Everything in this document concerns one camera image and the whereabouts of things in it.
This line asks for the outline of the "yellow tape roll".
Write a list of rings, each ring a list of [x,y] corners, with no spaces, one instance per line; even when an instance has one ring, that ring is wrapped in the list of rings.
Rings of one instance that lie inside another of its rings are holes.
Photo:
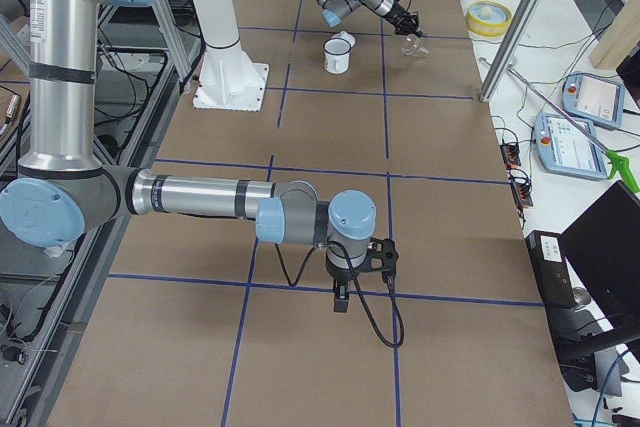
[[[481,0],[468,6],[466,23],[468,29],[484,37],[504,35],[512,21],[511,10],[494,1]]]

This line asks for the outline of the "white enamel mug blue rim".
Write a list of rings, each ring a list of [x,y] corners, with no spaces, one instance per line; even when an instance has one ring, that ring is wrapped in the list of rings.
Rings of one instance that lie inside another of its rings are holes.
[[[343,38],[331,38],[324,43],[324,68],[334,75],[345,73],[349,69],[351,44]]]

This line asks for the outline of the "orange usb hub far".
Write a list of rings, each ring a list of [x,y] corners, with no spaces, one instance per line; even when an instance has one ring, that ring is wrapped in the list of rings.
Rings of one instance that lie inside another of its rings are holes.
[[[521,166],[520,145],[518,142],[503,142],[500,144],[500,152],[507,169]]]

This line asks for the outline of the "orange usb hub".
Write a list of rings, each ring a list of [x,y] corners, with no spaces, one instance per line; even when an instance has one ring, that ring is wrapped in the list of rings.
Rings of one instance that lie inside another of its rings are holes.
[[[518,142],[503,142],[500,144],[500,152],[507,169],[521,166],[520,145]]]
[[[514,201],[520,209],[531,208],[533,200],[531,197],[532,180],[530,176],[520,168],[510,168],[507,170],[508,178]]]

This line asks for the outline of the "orange usb hub near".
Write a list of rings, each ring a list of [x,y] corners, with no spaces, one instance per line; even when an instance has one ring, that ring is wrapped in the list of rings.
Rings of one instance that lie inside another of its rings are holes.
[[[510,168],[507,170],[508,178],[514,201],[520,209],[531,208],[533,200],[531,197],[532,180],[530,176],[520,168]]]

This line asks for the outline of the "near blue teach pendant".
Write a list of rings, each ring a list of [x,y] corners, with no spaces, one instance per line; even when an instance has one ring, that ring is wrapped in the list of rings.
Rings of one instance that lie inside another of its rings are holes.
[[[602,152],[561,115],[541,112],[534,123],[534,137],[545,170],[590,180],[607,178]]]

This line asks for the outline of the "blue teach pendant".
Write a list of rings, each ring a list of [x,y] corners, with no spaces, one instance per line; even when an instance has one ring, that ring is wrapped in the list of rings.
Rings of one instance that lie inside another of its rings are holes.
[[[534,137],[545,170],[590,180],[607,178],[602,152],[561,115],[541,112],[534,123]]]
[[[613,130],[622,124],[624,88],[591,73],[569,75],[562,88],[562,107],[571,115]]]

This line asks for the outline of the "far blue teach pendant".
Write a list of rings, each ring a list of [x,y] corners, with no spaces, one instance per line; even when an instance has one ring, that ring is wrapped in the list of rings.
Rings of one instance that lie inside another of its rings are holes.
[[[622,124],[624,88],[591,73],[569,75],[562,88],[562,107],[571,115],[613,130]]]

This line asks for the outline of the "black desktop computer box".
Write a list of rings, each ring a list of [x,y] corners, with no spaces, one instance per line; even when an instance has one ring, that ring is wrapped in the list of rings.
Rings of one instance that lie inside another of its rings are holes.
[[[541,299],[546,307],[571,309],[575,306],[566,258],[559,235],[533,230],[525,239]]]

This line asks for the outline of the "black computer monitor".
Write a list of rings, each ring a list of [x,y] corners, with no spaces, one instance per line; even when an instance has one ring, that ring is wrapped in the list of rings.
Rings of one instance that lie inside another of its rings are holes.
[[[613,328],[557,341],[559,362],[639,339],[639,197],[612,184],[560,236],[571,267]]]

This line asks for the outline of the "aluminium frame post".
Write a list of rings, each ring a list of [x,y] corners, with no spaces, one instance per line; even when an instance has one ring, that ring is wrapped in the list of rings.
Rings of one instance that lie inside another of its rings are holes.
[[[506,72],[518,44],[541,0],[520,0],[504,39],[494,56],[479,92],[479,100],[488,103]]]

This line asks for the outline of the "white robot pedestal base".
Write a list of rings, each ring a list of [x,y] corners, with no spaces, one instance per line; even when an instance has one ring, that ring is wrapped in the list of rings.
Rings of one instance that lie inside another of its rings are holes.
[[[269,66],[243,50],[232,0],[193,0],[205,53],[194,96],[197,109],[257,112]]]

